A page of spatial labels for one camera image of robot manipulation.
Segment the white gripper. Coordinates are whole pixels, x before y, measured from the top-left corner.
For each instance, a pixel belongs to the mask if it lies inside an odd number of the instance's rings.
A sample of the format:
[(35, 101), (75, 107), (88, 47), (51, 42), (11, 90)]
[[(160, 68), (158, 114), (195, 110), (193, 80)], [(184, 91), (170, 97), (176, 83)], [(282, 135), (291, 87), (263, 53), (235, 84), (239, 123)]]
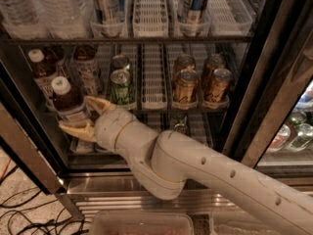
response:
[(119, 132), (136, 117), (127, 110), (116, 108), (112, 102), (95, 96), (85, 96), (87, 107), (100, 115), (95, 126), (88, 122), (84, 127), (67, 126), (59, 122), (60, 129), (78, 139), (97, 142), (99, 146), (113, 152)]

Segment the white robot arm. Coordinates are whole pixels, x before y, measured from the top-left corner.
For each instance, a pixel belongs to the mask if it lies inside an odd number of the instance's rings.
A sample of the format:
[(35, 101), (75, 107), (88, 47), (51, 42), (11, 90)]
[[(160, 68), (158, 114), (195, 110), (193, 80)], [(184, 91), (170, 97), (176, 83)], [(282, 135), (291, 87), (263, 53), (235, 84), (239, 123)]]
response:
[(98, 97), (87, 106), (99, 114), (82, 127), (59, 127), (122, 156), (155, 197), (173, 200), (188, 179), (216, 191), (282, 235), (313, 235), (313, 198), (173, 130), (157, 132), (129, 111)]

